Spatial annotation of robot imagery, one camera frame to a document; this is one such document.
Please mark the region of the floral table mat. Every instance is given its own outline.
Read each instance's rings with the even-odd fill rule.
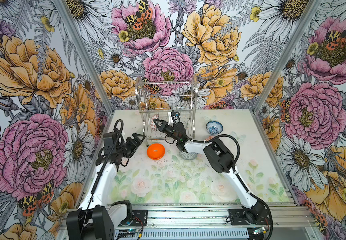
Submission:
[[[142,119],[138,111],[115,111],[109,131],[116,120],[124,122],[125,137],[142,133]],[[196,139],[209,137],[205,125],[209,120],[222,123],[223,134],[236,137],[241,147],[238,170],[250,189],[267,202],[288,201],[270,156],[261,140],[249,110],[197,110]],[[235,154],[232,140],[222,139]],[[175,145],[159,141],[165,147],[165,156],[151,160],[145,142],[129,160],[120,166],[110,192],[111,202],[130,200],[143,203],[215,203],[236,202],[238,196],[228,180],[215,172],[205,155],[192,161],[180,157]]]

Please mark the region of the blue floral bowl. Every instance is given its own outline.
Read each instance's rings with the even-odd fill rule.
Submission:
[[[217,121],[209,121],[206,124],[206,129],[211,134],[220,134],[224,128],[222,127],[222,124]]]

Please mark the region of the table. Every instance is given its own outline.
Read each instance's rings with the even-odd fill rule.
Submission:
[[[142,119],[137,110],[116,110],[108,131],[116,120],[124,122],[125,137],[142,133]],[[253,193],[266,202],[289,201],[260,133],[249,110],[197,110],[195,139],[204,140],[210,133],[206,123],[222,123],[222,134],[238,139],[241,154],[237,163],[242,178]],[[234,142],[222,138],[236,154]],[[171,203],[239,203],[238,196],[223,175],[215,172],[205,155],[187,161],[179,156],[175,145],[158,141],[166,150],[165,156],[151,160],[145,142],[138,148],[126,167],[120,166],[111,186],[110,202],[129,200],[132,204]]]

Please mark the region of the blue and white bowl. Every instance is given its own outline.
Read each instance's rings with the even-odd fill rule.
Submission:
[[[209,121],[206,124],[206,129],[211,134],[220,134],[224,128],[222,127],[222,124],[217,121]]]

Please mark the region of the dish rack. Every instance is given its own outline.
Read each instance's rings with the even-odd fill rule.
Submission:
[[[159,93],[163,88],[173,89],[172,94],[164,96]],[[183,123],[186,134],[189,137],[195,137],[195,115],[197,108],[198,85],[196,77],[187,81],[161,81],[149,82],[146,78],[137,77],[136,98],[138,110],[143,121],[143,134],[146,136],[147,146],[152,141],[161,141],[171,139],[165,133],[159,132],[151,126],[152,118],[158,115],[158,118],[169,123],[171,112],[180,113],[180,120]]]

